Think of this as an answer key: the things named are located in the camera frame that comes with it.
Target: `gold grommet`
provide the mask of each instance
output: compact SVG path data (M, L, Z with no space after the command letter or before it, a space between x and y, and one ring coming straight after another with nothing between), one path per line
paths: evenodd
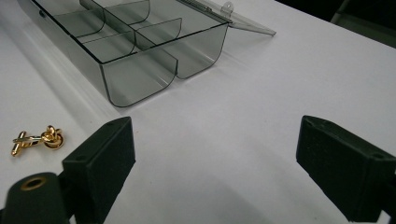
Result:
M43 176L36 176L26 180L22 186L21 190L28 191L32 189L38 189L47 182L47 179Z

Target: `white surface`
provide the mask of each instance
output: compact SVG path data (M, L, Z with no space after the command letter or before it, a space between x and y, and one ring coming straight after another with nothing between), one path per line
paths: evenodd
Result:
M300 120L331 120L396 155L396 49L275 1L233 3L276 36L229 29L213 67L118 109L16 1L1 0L0 202L27 175L59 174L103 123L131 116L137 162L106 223L347 223L295 161ZM20 131L48 124L64 130L62 149L9 155Z

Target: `clear plastic organizer box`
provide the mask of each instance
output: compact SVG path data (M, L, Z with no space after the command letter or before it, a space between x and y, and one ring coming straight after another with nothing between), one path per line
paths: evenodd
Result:
M233 22L232 5L212 9L191 0L18 2L114 106L133 105L165 89L175 77L187 78L211 66L221 54L228 26L275 34L252 21Z

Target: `gold cufflink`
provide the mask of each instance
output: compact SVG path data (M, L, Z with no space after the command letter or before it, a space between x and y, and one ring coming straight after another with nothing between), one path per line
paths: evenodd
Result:
M50 149L58 149L64 144L64 138L62 137L62 130L55 129L51 125L47 127L47 131L43 132L41 136L28 136L26 137L26 132L23 131L18 135L18 138L12 140L15 143L12 148L11 155L13 157L21 153L23 148L33 147L39 143L44 143L44 145Z

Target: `screw hole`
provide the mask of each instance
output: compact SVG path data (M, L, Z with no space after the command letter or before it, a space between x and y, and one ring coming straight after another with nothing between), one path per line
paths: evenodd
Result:
M21 190L28 191L32 189L38 189L43 186L46 181L47 179L43 176L30 178L22 184Z
M40 10L40 11L38 12L38 14L40 14L40 16L41 16L42 18L46 18L46 14L45 14L42 10Z

